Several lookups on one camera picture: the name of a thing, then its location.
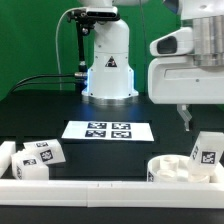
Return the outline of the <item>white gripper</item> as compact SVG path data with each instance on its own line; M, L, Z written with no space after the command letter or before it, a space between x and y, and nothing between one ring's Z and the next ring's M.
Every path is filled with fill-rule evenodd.
M224 66L194 64L190 27L154 40L149 49L155 57L148 68L149 98L156 104L178 104L186 131L192 119L187 104L224 104Z

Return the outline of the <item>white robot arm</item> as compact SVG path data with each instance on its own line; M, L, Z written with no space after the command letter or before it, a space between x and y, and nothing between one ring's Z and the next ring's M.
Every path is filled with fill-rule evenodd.
M94 61L83 99L123 104L134 100L134 72L128 63L129 28L119 5L138 0L79 0L94 20ZM156 104L175 104L184 121L190 104L224 104L224 0L163 0L181 16L182 27L150 44L148 94Z

